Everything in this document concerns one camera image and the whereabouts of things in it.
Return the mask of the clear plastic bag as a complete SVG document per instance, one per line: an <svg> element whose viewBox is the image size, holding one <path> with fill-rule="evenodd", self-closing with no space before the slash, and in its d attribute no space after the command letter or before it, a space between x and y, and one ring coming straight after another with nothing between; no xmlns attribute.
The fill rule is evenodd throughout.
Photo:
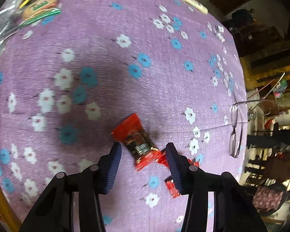
<svg viewBox="0 0 290 232"><path fill-rule="evenodd" d="M22 1L6 0L0 7L0 56L4 49L4 42L19 29L15 22Z"/></svg>

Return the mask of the purple floral tablecloth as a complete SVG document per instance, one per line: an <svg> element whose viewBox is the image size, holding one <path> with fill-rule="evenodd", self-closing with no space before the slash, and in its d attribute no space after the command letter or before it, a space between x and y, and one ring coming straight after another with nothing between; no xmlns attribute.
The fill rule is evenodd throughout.
<svg viewBox="0 0 290 232"><path fill-rule="evenodd" d="M0 187L17 220L58 172L79 173L137 114L210 173L241 175L229 153L246 134L244 76L233 37L182 0L59 0L60 13L0 46Z"/></svg>

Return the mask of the round biscuit green packet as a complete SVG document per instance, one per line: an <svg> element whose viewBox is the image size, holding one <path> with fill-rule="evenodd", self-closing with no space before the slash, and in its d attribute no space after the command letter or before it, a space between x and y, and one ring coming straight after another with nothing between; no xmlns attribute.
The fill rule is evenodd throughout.
<svg viewBox="0 0 290 232"><path fill-rule="evenodd" d="M24 8L18 26L23 28L40 19L60 14L61 9L57 7L58 3L59 0L36 0Z"/></svg>

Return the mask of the yellow tray with white bottom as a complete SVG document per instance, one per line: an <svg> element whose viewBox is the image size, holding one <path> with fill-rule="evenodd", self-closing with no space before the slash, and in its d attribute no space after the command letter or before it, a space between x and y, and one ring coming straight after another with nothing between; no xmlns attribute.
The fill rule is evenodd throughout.
<svg viewBox="0 0 290 232"><path fill-rule="evenodd" d="M12 210L0 187L0 222L6 231L17 232L21 228L21 221Z"/></svg>

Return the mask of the red black candy packet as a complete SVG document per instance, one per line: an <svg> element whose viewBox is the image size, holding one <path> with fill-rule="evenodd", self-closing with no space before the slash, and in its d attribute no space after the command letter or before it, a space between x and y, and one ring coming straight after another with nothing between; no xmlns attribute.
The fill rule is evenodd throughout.
<svg viewBox="0 0 290 232"><path fill-rule="evenodd" d="M114 140L123 143L135 159L135 169L142 170L152 162L169 168L165 150L159 150L144 130L136 113L123 120L113 131Z"/></svg>

